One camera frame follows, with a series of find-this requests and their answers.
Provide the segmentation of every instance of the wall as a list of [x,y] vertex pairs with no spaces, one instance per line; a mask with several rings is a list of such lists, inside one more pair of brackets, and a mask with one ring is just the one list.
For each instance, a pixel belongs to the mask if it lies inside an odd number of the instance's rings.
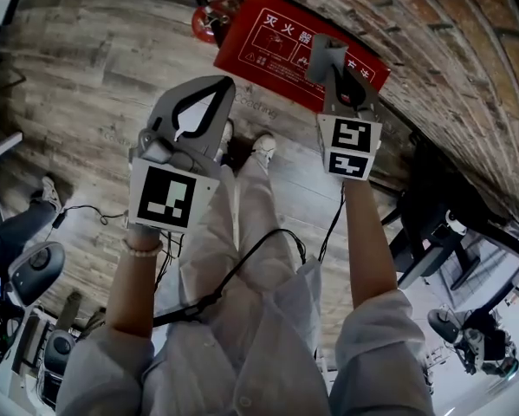
[[379,51],[382,96],[519,207],[519,0],[296,1]]

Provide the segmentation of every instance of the black chair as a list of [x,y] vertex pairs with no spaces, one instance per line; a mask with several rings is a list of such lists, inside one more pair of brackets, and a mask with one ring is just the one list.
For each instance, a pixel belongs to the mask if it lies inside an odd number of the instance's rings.
[[477,189],[449,161],[441,158],[432,144],[423,140],[417,140],[410,186],[382,224],[398,218],[403,230],[390,243],[390,250],[396,271],[403,273],[398,280],[402,289],[420,276],[434,274],[452,253],[457,256],[462,275],[451,289],[463,285],[480,259],[469,258],[462,246],[465,235],[459,230],[462,225],[465,231],[473,230],[519,257],[519,241],[494,225],[505,226],[508,221],[495,214]]

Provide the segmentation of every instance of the person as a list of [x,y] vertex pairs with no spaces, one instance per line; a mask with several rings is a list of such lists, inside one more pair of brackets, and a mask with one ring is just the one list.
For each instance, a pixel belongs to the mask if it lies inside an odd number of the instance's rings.
[[42,187],[30,197],[28,210],[0,224],[0,276],[22,254],[24,245],[50,224],[62,209],[53,179],[43,177]]
[[[221,148],[231,133],[229,125]],[[261,237],[279,228],[268,175],[275,149],[271,135],[259,137],[237,176],[237,245],[232,172],[222,167],[223,180],[179,259],[187,302],[210,294]],[[155,354],[153,254],[160,248],[159,232],[131,225],[106,324],[70,355],[57,414],[433,414],[415,358],[424,336],[397,289],[371,187],[347,180],[345,196],[354,311],[336,344],[339,373],[330,396],[314,358],[320,328],[318,261],[295,271],[285,236],[274,234],[197,321],[168,325],[166,342]]]

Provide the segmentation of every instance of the red sign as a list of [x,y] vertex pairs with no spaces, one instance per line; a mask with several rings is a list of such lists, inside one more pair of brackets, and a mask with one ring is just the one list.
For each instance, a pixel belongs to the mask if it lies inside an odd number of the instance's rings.
[[389,67],[342,30],[287,0],[245,0],[215,66],[319,113],[324,87],[305,77],[317,33],[349,45],[346,65],[359,70],[380,91]]

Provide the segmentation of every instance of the wooden floor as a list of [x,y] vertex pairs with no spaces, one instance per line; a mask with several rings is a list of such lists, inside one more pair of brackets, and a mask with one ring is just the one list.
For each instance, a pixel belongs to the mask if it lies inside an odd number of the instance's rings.
[[[0,128],[21,130],[24,141],[0,160],[0,197],[10,216],[23,211],[46,172],[60,180],[67,205],[92,204],[106,214],[128,205],[127,152],[160,94],[212,66],[216,47],[192,36],[193,8],[166,0],[21,0],[0,40]],[[235,78],[237,92],[260,109],[235,102],[236,134],[271,131],[278,143],[270,166],[281,225],[317,253],[340,197],[340,182],[324,173],[315,116],[270,91]],[[407,177],[401,153],[409,132],[386,119],[377,180],[400,188]],[[380,215],[394,200],[377,194]],[[44,230],[39,240],[49,232]],[[393,237],[397,229],[386,230]],[[105,305],[120,253],[121,220],[100,223],[89,210],[71,211],[52,240],[64,244],[64,274],[42,300],[58,313],[78,289],[81,316]],[[345,218],[337,224],[323,266],[323,346],[331,350],[351,310]]]

